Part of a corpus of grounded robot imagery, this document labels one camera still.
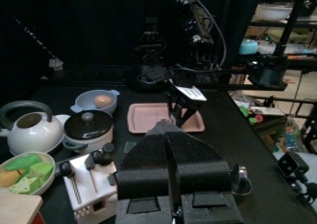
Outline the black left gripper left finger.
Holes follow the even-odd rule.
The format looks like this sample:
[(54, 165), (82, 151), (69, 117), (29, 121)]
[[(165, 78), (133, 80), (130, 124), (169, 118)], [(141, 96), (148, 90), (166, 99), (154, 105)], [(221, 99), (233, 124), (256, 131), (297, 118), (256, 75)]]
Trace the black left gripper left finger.
[(172, 181), (166, 131), (173, 124), (157, 123), (126, 154), (118, 170), (115, 224), (173, 224)]

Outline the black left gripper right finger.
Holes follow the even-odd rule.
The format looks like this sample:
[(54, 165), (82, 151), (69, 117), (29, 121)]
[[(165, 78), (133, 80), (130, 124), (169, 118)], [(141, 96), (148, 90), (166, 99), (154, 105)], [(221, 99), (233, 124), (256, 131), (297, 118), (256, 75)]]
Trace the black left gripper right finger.
[(182, 131), (164, 137), (176, 224), (243, 224), (225, 159)]

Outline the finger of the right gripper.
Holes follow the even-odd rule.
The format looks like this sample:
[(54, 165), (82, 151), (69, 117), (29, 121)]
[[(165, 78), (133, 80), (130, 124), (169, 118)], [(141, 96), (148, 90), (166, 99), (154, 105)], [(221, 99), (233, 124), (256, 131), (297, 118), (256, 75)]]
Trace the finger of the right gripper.
[(174, 101), (173, 97), (168, 98), (168, 108), (169, 108), (169, 115), (173, 122), (177, 122), (182, 116), (182, 108), (180, 107), (178, 103)]
[(182, 125), (185, 124), (188, 119), (196, 114), (196, 112), (197, 112), (197, 110), (194, 108), (189, 108), (186, 110), (185, 114), (177, 119), (176, 125), (178, 126), (178, 128), (182, 127)]

